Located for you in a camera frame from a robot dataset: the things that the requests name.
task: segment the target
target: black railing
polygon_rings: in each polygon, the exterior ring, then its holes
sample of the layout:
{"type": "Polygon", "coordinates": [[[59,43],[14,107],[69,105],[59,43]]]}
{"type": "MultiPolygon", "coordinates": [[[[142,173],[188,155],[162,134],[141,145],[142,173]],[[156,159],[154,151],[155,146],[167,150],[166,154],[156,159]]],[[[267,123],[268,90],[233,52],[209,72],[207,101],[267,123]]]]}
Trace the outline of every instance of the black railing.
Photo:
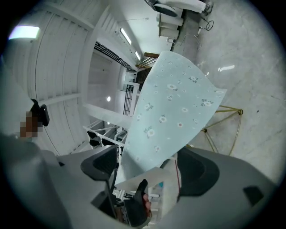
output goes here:
{"type": "Polygon", "coordinates": [[[132,94],[133,94],[133,85],[127,85],[125,93],[124,109],[123,109],[123,114],[127,116],[129,116],[130,114],[132,94]]]}
{"type": "Polygon", "coordinates": [[[112,52],[110,49],[108,49],[104,45],[100,44],[99,42],[95,43],[94,49],[103,53],[104,55],[107,55],[108,57],[115,60],[116,62],[120,63],[122,66],[126,67],[129,71],[135,72],[135,70],[128,63],[126,63],[118,55],[116,55],[114,52],[112,52]]]}

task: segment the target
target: gray machine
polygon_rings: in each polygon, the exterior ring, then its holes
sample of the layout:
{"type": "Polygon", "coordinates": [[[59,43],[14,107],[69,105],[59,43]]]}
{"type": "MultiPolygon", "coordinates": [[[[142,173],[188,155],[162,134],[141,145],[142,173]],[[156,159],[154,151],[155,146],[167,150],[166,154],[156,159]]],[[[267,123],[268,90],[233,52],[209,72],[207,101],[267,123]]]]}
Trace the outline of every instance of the gray machine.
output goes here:
{"type": "MultiPolygon", "coordinates": [[[[33,143],[0,135],[0,151],[14,194],[49,228],[139,228],[147,218],[145,181],[124,203],[129,225],[116,219],[114,145],[56,157],[33,143]]],[[[242,228],[275,190],[253,166],[233,157],[184,147],[177,163],[182,183],[177,204],[154,228],[242,228]]]]}

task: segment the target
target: fabric sheet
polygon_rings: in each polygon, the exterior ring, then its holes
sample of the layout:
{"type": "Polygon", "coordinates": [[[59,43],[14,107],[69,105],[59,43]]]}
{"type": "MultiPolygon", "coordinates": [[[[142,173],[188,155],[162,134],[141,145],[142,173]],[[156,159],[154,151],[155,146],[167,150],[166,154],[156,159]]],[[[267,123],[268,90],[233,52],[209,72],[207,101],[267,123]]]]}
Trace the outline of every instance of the fabric sheet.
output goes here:
{"type": "Polygon", "coordinates": [[[160,166],[184,147],[205,127],[225,93],[185,57],[162,52],[142,87],[115,184],[160,166]]]}

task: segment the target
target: red wire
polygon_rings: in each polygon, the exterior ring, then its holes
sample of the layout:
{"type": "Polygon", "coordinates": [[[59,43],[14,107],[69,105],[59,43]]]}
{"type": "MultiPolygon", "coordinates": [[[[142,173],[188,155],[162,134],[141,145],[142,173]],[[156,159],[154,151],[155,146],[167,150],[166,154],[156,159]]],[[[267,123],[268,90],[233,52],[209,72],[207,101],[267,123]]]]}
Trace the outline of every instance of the red wire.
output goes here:
{"type": "Polygon", "coordinates": [[[176,165],[176,171],[177,171],[178,187],[179,187],[179,192],[180,192],[180,182],[179,182],[179,174],[178,174],[178,167],[177,167],[176,160],[175,160],[175,165],[176,165]]]}

